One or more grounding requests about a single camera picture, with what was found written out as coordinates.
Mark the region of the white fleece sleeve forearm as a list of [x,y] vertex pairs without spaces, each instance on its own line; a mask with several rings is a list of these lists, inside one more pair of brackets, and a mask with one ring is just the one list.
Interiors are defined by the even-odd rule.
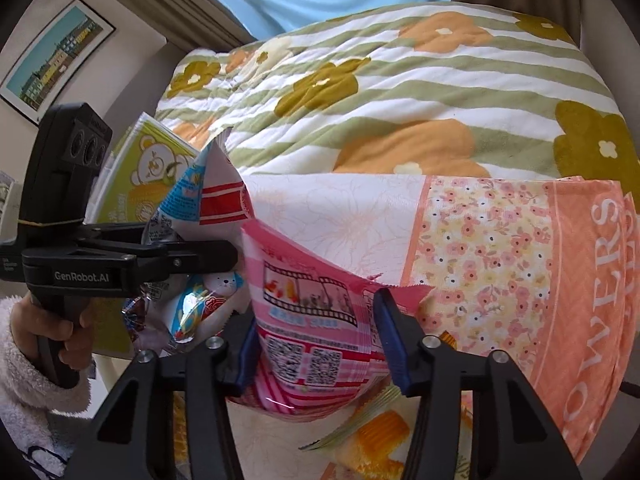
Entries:
[[1,421],[35,475],[59,479],[88,426],[79,414],[90,404],[89,379],[80,370],[76,387],[60,388],[41,374],[38,356],[30,360],[17,348],[10,314],[22,298],[1,300]]

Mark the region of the person's left hand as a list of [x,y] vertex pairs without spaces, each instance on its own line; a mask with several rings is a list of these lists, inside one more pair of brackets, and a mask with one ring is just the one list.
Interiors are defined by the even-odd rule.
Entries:
[[72,370],[84,370],[91,362],[93,324],[94,310],[91,306],[81,312],[79,322],[75,325],[37,306],[29,294],[14,304],[10,314],[13,340],[26,358],[37,359],[38,336],[62,341],[64,347],[58,352],[58,357]]

